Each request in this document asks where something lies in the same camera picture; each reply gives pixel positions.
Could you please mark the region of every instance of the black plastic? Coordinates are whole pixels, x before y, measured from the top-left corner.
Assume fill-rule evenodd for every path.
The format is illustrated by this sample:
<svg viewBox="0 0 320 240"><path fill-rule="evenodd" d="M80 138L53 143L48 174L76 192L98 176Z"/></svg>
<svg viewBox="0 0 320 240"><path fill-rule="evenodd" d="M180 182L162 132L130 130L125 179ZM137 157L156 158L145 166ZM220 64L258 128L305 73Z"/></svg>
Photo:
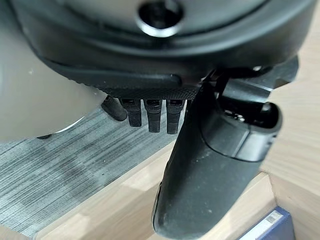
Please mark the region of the black plastic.
<svg viewBox="0 0 320 240"><path fill-rule="evenodd" d="M166 238L194 240L212 229L253 179L281 127L275 105L265 119L269 128L258 127L224 115L212 93L203 87L196 97L164 172L152 223Z"/></svg>
<svg viewBox="0 0 320 240"><path fill-rule="evenodd" d="M131 127L139 128L141 122L141 100L140 99L119 99L121 105L128 113L129 124Z"/></svg>
<svg viewBox="0 0 320 240"><path fill-rule="evenodd" d="M160 132L162 100L148 99L143 100L144 108L148 117L148 126L150 133Z"/></svg>
<svg viewBox="0 0 320 240"><path fill-rule="evenodd" d="M166 101L166 132L174 135L178 133L181 111L184 109L185 100Z"/></svg>
<svg viewBox="0 0 320 240"><path fill-rule="evenodd" d="M37 139L45 140L45 139L51 138L51 136L52 136L52 134L45 135L45 136L38 136Z"/></svg>
<svg viewBox="0 0 320 240"><path fill-rule="evenodd" d="M90 0L89 3L83 0L64 0L63 3L90 21L141 35L143 32L137 26L138 9L141 10L144 7L145 12L143 12L143 15L147 15L148 13L151 15L141 17L146 23L154 22L155 19L157 20L156 24L150 24L154 28L172 26L177 22L177 19L180 19L180 12L182 12L182 24L177 34L186 35L228 25L250 14L265 1L198 0L197 4L194 4L193 1L186 0ZM158 5L163 7L161 4L165 5L167 11L156 9L155 14L154 7ZM166 20L166 16L159 17L159 15L165 14L170 19Z"/></svg>
<svg viewBox="0 0 320 240"><path fill-rule="evenodd" d="M103 88L100 90L115 98L123 99L158 99L158 100L192 100L195 99L199 87L180 88Z"/></svg>
<svg viewBox="0 0 320 240"><path fill-rule="evenodd" d="M219 95L224 110L236 112L252 121L261 111L271 92L291 83L297 75L299 60L295 56L274 67L259 71L232 69L226 73L228 81Z"/></svg>
<svg viewBox="0 0 320 240"><path fill-rule="evenodd" d="M127 111L121 104L111 96L107 96L101 104L102 109L108 113L114 120L122 122L127 119Z"/></svg>
<svg viewBox="0 0 320 240"><path fill-rule="evenodd" d="M165 1L146 2L139 7L138 15L145 24L155 29L173 27L183 18L183 11L176 1L167 3Z"/></svg>
<svg viewBox="0 0 320 240"><path fill-rule="evenodd" d="M197 86L214 68L274 66L292 58L307 35L316 4L269 0L219 29L159 40L101 27L56 1L11 1L41 59L97 71L172 74L181 79L182 88Z"/></svg>

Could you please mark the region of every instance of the blue book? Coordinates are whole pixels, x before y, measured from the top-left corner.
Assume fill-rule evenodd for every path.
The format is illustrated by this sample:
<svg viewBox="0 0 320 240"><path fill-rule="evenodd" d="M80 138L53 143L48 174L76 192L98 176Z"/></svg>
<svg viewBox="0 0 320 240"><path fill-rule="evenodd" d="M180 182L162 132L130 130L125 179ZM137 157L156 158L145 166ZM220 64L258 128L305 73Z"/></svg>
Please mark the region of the blue book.
<svg viewBox="0 0 320 240"><path fill-rule="evenodd" d="M238 240L295 240L289 212L276 207Z"/></svg>

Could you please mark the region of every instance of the wooden board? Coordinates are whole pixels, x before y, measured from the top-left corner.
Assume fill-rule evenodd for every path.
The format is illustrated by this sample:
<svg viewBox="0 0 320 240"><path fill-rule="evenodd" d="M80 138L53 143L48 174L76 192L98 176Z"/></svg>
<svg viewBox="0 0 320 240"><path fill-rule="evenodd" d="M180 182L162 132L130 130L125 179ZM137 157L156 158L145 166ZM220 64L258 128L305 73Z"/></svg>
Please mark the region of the wooden board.
<svg viewBox="0 0 320 240"><path fill-rule="evenodd" d="M277 89L271 101L284 117L283 128L262 166L264 172L320 195L320 4L300 51L296 82Z"/></svg>
<svg viewBox="0 0 320 240"><path fill-rule="evenodd" d="M29 237L0 225L0 240L31 240Z"/></svg>
<svg viewBox="0 0 320 240"><path fill-rule="evenodd" d="M297 240L320 239L320 4L300 52L297 81L274 92L284 125L262 170L279 206L293 218Z"/></svg>
<svg viewBox="0 0 320 240"><path fill-rule="evenodd" d="M42 229L37 240L157 239L151 213L173 143ZM203 240L233 239L276 205L269 177L260 173L232 210Z"/></svg>
<svg viewBox="0 0 320 240"><path fill-rule="evenodd" d="M320 239L320 196L280 177L271 177L279 206L292 215L296 240Z"/></svg>

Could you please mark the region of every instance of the screw hole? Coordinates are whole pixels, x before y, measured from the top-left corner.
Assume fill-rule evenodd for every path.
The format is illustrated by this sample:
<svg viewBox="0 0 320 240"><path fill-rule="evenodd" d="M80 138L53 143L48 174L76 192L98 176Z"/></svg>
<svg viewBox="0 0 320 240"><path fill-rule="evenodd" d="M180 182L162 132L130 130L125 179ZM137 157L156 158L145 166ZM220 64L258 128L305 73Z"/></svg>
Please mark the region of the screw hole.
<svg viewBox="0 0 320 240"><path fill-rule="evenodd" d="M138 26L146 34L167 38L179 31L183 17L181 7L174 1L156 1L143 4L138 12Z"/></svg>

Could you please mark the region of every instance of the gray carpet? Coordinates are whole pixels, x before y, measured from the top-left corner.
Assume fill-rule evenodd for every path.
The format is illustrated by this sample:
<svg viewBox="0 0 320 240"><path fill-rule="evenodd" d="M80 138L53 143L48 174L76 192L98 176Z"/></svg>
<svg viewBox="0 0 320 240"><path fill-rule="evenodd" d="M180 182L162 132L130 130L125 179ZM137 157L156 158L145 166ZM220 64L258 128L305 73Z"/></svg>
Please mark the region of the gray carpet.
<svg viewBox="0 0 320 240"><path fill-rule="evenodd" d="M0 144L0 224L32 237L172 142L162 109L161 133L145 111L132 128L99 109L49 139Z"/></svg>

